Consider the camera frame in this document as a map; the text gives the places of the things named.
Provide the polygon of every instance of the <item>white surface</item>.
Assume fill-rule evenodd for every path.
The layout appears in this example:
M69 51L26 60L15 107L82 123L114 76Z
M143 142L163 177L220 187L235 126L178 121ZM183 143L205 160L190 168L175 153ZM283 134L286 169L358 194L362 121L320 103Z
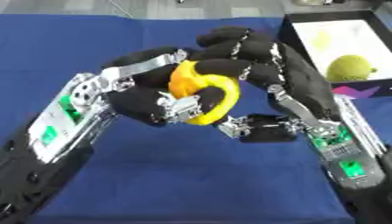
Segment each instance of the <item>white surface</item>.
M295 23L294 28L323 75L326 75L328 67L338 57L355 54L364 57L372 67L378 69L369 80L392 78L392 52L366 21Z

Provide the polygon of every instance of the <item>yellow object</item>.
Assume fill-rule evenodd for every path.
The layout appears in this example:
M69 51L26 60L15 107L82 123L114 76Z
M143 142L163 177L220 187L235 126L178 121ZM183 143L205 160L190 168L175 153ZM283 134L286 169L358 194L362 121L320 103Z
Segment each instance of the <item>yellow object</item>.
M328 81L365 81L377 72L370 63L359 55L348 54L337 58L329 67Z
M318 35L312 40L312 43L314 48L324 52L331 45L331 35L327 31L319 31Z
M186 60L182 62L171 74L169 90L177 99L193 95L207 87L217 87L225 92L220 104L210 112L194 117L186 121L195 125L208 125L221 119L238 102L240 87L234 78L217 74L198 74L194 66L196 61Z

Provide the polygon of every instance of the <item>table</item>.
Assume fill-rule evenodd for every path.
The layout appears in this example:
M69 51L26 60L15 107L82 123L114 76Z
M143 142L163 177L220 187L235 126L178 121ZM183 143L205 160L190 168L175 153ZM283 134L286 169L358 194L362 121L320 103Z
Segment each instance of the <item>table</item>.
M0 15L0 140L39 112L75 73L98 72L125 53L195 46L197 34L243 25L276 35L273 18L131 20L108 16ZM276 113L241 84L232 115ZM390 98L358 101L381 138ZM120 118L95 155L31 223L353 223L302 138L243 144L212 127L156 129Z

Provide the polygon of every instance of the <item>robotic hand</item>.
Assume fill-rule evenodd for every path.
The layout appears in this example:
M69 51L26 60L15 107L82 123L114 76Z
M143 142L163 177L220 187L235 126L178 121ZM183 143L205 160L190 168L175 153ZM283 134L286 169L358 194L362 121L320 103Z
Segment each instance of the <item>robotic hand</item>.
M295 138L295 122L300 122L325 175L356 222L391 223L392 150L348 99L334 97L330 85L296 51L262 33L224 27L199 36L198 43L206 50L193 55L195 59L215 60L213 72L268 91L272 107L298 118L256 114L218 128L234 125L245 143L282 142Z
M126 67L136 63L154 59L160 55L182 52L184 55L179 62L193 53L192 49L179 50L175 47L134 52L104 65L104 70L113 67ZM217 87L206 87L192 96L176 100L168 93L168 83L178 63L167 64L147 72L138 73L132 78L135 86L122 92L109 92L108 101L116 113L128 116L151 126L164 126L167 123L184 122L200 113L208 113L219 103L224 92ZM197 65L202 65L209 72L208 60L200 59Z
M269 101L274 108L288 114L299 112L283 107L275 97L289 95L314 115L310 123L317 119L340 119L329 83L288 45L273 42L269 36L243 27L212 30L207 35L198 36L198 44L206 49L195 53L192 59L209 60L196 66L200 71L208 66L210 72L248 81L269 92ZM273 87L280 92L273 93ZM234 119L242 134L231 136L239 137L245 143L292 141L296 133L287 130L287 122L286 118L275 115L248 115ZM233 126L232 123L223 123L218 128L225 130Z
M224 95L217 87L178 100L167 93L172 71L193 53L162 47L116 59L99 74L76 74L0 150L0 223L24 221L61 190L118 114L164 126L214 108ZM212 73L210 64L196 63Z

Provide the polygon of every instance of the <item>yellow toy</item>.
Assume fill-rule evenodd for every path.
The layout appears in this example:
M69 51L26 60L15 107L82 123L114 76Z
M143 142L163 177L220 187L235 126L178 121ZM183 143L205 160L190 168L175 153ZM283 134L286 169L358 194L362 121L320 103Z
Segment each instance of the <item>yellow toy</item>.
M195 125L208 125L221 119L238 102L240 87L234 78L217 74L198 74L194 66L197 61L182 62L171 74L169 90L177 99L193 95L207 87L217 87L225 92L225 97L207 114L199 115L186 121Z

